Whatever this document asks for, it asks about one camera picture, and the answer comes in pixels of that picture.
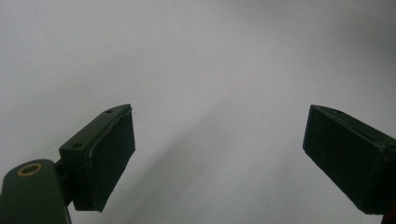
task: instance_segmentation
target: white surface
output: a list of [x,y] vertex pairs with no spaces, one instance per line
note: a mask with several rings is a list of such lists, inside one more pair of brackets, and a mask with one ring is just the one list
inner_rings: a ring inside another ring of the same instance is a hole
[[391,0],[0,3],[0,176],[103,110],[136,153],[74,223],[380,223],[302,149],[308,107],[396,136]]

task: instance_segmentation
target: gray surface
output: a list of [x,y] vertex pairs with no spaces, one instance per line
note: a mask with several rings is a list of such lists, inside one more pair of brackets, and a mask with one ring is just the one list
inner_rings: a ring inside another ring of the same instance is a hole
[[75,223],[379,223],[304,154],[308,108],[396,136],[396,3],[0,3],[0,176],[101,111],[134,107],[136,153]]

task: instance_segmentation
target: white tabletop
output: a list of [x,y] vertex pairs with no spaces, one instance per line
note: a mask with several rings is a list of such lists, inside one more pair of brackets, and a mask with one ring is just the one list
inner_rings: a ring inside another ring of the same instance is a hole
[[0,176],[103,110],[136,152],[74,223],[380,223],[302,149],[309,106],[396,136],[392,0],[0,3]]

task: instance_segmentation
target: screw hole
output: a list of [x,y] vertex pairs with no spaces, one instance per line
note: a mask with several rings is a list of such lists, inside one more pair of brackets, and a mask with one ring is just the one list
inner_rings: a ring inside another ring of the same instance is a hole
[[19,171],[19,176],[30,176],[37,173],[41,169],[40,163],[33,163],[26,166],[23,166]]
[[82,143],[75,143],[73,145],[73,148],[80,148],[80,147],[82,147]]

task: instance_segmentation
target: black plastic part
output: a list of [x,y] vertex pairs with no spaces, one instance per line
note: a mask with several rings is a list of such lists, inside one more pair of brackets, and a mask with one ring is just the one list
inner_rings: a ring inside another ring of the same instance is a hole
[[131,106],[103,112],[61,146],[60,153],[64,171],[76,183],[76,209],[102,211],[134,153]]
[[366,214],[384,214],[395,199],[396,140],[324,106],[311,105],[306,154]]
[[0,223],[70,223],[52,161],[29,161],[7,173],[0,198]]

